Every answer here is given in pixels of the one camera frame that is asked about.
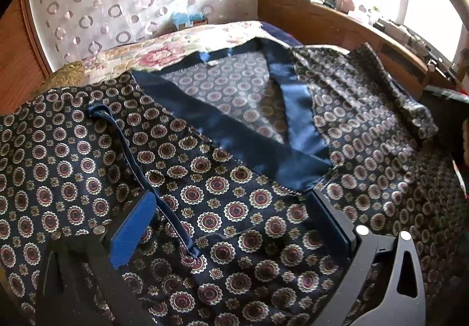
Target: wooden shelf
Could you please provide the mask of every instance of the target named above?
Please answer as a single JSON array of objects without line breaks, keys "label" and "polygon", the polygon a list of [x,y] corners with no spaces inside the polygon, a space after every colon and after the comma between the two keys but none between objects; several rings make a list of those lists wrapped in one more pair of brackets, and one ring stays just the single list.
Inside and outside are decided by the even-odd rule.
[{"label": "wooden shelf", "polygon": [[367,42],[386,70],[416,99],[433,76],[427,66],[385,33],[348,15],[302,0],[259,0],[259,20],[290,33],[304,44],[338,45],[353,50]]}]

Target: wooden furniture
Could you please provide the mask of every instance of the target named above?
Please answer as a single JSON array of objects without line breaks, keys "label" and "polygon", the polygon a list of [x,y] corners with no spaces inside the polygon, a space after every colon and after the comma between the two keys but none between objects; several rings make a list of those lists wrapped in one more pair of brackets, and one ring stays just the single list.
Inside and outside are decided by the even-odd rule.
[{"label": "wooden furniture", "polygon": [[12,113],[29,100],[49,76],[24,3],[13,0],[0,19],[0,114]]},{"label": "wooden furniture", "polygon": [[397,41],[334,9],[301,0],[259,0],[257,14],[259,20],[281,28],[304,44],[330,44],[353,50],[369,43],[386,70],[415,99],[421,98],[428,84],[452,88],[439,73],[428,74],[425,63]]}]

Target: metal rivet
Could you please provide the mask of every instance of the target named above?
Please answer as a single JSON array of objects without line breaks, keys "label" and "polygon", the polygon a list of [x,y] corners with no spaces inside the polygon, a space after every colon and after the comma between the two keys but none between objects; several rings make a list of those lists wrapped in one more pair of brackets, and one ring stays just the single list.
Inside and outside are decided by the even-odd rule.
[{"label": "metal rivet", "polygon": [[55,232],[51,235],[51,239],[54,240],[54,241],[60,239],[60,231],[55,231]]},{"label": "metal rivet", "polygon": [[104,225],[96,225],[96,227],[93,228],[94,234],[103,234],[105,231],[106,227],[104,227]]},{"label": "metal rivet", "polygon": [[402,232],[400,233],[400,236],[401,236],[402,239],[404,239],[405,241],[409,241],[409,240],[412,238],[412,236],[410,235],[410,233],[407,232],[407,231],[402,231]]},{"label": "metal rivet", "polygon": [[370,232],[370,230],[367,227],[365,227],[364,225],[357,225],[355,230],[358,234],[360,234],[362,236],[365,236]]}]

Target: satin lining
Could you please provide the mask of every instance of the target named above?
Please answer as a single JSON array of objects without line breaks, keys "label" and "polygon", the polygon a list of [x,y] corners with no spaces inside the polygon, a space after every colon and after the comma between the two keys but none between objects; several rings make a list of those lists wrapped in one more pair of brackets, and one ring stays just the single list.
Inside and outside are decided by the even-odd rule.
[{"label": "satin lining", "polygon": [[313,122],[313,104],[308,86],[296,78],[285,48],[267,39],[260,39],[272,78],[283,92],[288,123],[288,143],[295,150],[328,161],[329,150]]},{"label": "satin lining", "polygon": [[[294,191],[306,192],[313,189],[332,164],[327,146],[312,121],[311,96],[307,87],[296,80],[288,51],[273,41],[254,39],[239,47],[199,53],[199,56],[203,55],[203,61],[206,62],[207,55],[210,60],[214,60],[230,54],[259,50],[260,47],[266,55],[272,78],[279,83],[283,92],[289,144],[281,144],[258,134],[214,106],[186,95],[174,83],[156,73],[136,70],[132,73],[147,95],[255,172]],[[192,65],[201,62],[200,58],[195,60],[194,53]],[[186,59],[182,63],[173,65],[170,71],[192,66],[188,65]],[[160,72],[167,73],[166,68]]]},{"label": "satin lining", "polygon": [[300,192],[310,190],[330,167],[330,163],[320,158],[258,134],[214,106],[186,95],[162,77],[138,71],[133,75],[145,94],[176,117],[183,118],[256,173],[284,187]]}]

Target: navy blue fabric with medallion print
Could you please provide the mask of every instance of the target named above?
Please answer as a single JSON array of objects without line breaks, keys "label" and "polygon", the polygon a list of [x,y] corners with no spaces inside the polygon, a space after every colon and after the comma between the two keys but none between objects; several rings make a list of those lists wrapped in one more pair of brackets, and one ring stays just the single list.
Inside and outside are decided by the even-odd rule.
[{"label": "navy blue fabric with medallion print", "polygon": [[[65,235],[80,234],[106,224],[140,190],[116,131],[104,120],[87,118],[89,104],[109,107],[145,178],[201,251],[196,259],[188,255],[157,211],[131,262],[120,269],[158,322],[303,323],[312,317],[305,309],[330,291],[342,268],[314,229],[304,198],[173,117],[128,73],[97,86],[57,89],[6,118],[11,136],[4,133],[5,142],[14,151],[4,162],[1,200],[8,218],[3,218],[1,256],[29,316],[50,233],[60,227]],[[40,113],[28,119],[35,110]],[[23,162],[24,174],[7,167],[15,162]],[[19,223],[20,211],[12,209],[15,198],[27,214]],[[25,246],[26,239],[33,246]],[[88,284],[97,309],[112,318],[92,277]]]},{"label": "navy blue fabric with medallion print", "polygon": [[122,144],[122,147],[123,147],[124,157],[135,179],[138,181],[138,183],[143,189],[146,189],[147,191],[150,191],[151,193],[153,193],[153,196],[155,197],[155,207],[158,209],[158,211],[160,211],[165,216],[166,220],[170,223],[171,227],[176,232],[177,236],[180,239],[180,242],[182,243],[183,247],[187,250],[187,252],[192,257],[197,258],[200,255],[199,250],[194,246],[194,243],[192,242],[191,237],[188,235],[188,233],[182,226],[181,222],[179,221],[179,218],[175,216],[175,214],[172,212],[171,208],[166,204],[166,202],[160,199],[160,197],[156,194],[155,190],[153,189],[149,181],[143,175],[142,170],[137,165],[137,162],[135,162],[134,156],[132,155],[132,152],[130,151],[128,147],[126,138],[122,130],[119,128],[116,121],[114,120],[113,115],[111,111],[109,110],[109,107],[106,105],[93,105],[86,110],[86,113],[91,118],[102,118],[106,120],[107,122],[109,122],[109,124],[115,127],[117,134],[119,136],[120,143]]},{"label": "navy blue fabric with medallion print", "polygon": [[[276,150],[287,148],[281,89],[259,52],[234,50],[216,65],[186,65],[162,77],[270,138]],[[334,164],[322,176],[316,173],[313,184],[354,224],[378,234],[408,229],[432,303],[442,277],[458,266],[456,243],[448,240],[462,232],[462,207],[449,155],[431,143],[431,117],[393,88],[366,46],[349,56],[302,46],[290,57],[311,94],[314,130]],[[174,116],[169,100],[161,99],[165,104],[127,72],[102,84],[49,91],[3,119],[0,257],[22,310],[34,318],[41,253],[50,234],[59,228],[65,236],[83,234],[107,224],[141,190],[118,132],[85,115],[91,105],[106,105],[145,179],[201,253],[190,256],[171,222],[156,211],[130,263],[119,269],[154,320],[190,326],[310,323],[347,266],[331,257],[314,214],[308,214],[307,184],[289,187],[304,172],[290,183],[276,182],[248,158],[238,159],[242,142],[231,152],[229,142],[221,148],[190,122],[189,111]],[[350,320],[366,309],[378,274],[379,265]],[[93,277],[87,285],[97,311],[112,319]]]}]

